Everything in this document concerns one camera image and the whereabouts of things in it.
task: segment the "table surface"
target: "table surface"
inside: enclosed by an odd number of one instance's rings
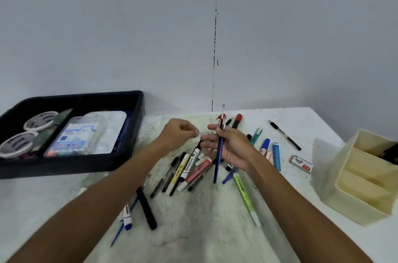
[[[253,134],[263,128],[256,147],[265,138],[278,142],[281,169],[284,177],[307,200],[339,226],[375,262],[396,262],[398,247],[398,216],[381,220],[366,228],[354,223],[324,205],[318,194],[328,164],[344,145],[341,138],[310,108],[280,108],[227,111],[227,117],[241,113],[239,129]],[[193,115],[159,115],[143,118],[135,150],[149,144],[172,117],[190,120],[201,134],[206,125],[220,112]],[[302,148],[297,151],[268,120],[272,120]],[[149,195],[166,173],[170,161],[182,150],[192,151],[197,140],[161,159],[151,171],[144,192]],[[289,164],[297,154],[314,163],[312,175]],[[120,216],[114,221],[85,262],[299,262],[276,220],[261,198],[251,179],[241,172],[243,183],[262,223],[257,228],[236,189],[234,181],[226,185],[227,175],[220,168],[219,182],[212,184],[212,176],[193,192],[183,190],[172,197],[159,193],[149,199],[158,228],[151,231],[140,205],[132,211],[133,228],[123,231],[115,245],[111,241],[117,232]],[[82,186],[103,174],[75,174],[47,177],[18,178],[0,181],[0,261],[4,262],[50,216],[77,196]]]

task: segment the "black plastic tray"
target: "black plastic tray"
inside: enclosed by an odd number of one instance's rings
[[[3,160],[0,158],[0,178],[75,174],[117,169],[131,157],[142,120],[143,103],[144,95],[141,91],[56,95],[23,100],[0,117],[0,128],[2,128],[0,143],[23,132],[23,124],[39,113],[61,112],[70,108],[73,110],[37,151],[38,158],[26,160]],[[44,152],[70,118],[100,110],[132,111],[126,135],[117,151],[109,154],[43,157]]]

